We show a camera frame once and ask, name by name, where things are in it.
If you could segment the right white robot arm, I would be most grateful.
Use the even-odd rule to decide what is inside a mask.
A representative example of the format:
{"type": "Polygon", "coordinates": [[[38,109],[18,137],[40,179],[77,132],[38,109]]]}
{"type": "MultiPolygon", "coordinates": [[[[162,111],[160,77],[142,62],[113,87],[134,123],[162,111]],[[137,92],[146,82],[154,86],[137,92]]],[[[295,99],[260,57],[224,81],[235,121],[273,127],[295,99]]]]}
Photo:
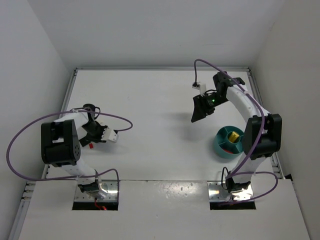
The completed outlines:
{"type": "Polygon", "coordinates": [[[282,118],[264,109],[249,94],[245,82],[240,78],[230,78],[226,72],[213,76],[214,89],[207,89],[205,84],[193,83],[199,91],[193,97],[191,122],[197,122],[214,113],[215,108],[231,102],[246,122],[241,141],[241,159],[228,172],[225,186],[229,193],[247,189],[253,174],[261,163],[278,152],[281,148],[282,118]]]}

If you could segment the yellow lego brick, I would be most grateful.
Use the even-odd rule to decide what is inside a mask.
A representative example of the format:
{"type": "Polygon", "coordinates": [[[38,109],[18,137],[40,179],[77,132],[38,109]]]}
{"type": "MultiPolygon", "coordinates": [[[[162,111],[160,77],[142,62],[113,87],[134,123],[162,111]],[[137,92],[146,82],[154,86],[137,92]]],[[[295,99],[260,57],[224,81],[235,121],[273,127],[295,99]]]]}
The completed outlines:
{"type": "Polygon", "coordinates": [[[240,137],[240,135],[236,131],[232,131],[232,132],[230,132],[230,134],[228,136],[228,140],[231,143],[236,143],[238,141],[239,137],[240,137]]]}

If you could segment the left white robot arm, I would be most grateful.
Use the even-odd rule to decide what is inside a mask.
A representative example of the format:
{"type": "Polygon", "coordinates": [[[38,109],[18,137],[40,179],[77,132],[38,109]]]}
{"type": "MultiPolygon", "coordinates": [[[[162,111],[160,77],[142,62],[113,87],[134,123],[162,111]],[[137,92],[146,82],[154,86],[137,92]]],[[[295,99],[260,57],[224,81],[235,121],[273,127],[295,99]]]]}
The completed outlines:
{"type": "Polygon", "coordinates": [[[77,186],[82,193],[103,199],[108,194],[108,188],[103,186],[98,172],[81,158],[81,147],[90,143],[115,143],[118,134],[96,121],[95,105],[87,103],[81,109],[85,112],[73,110],[41,125],[41,157],[45,164],[63,169],[78,178],[77,186]]]}

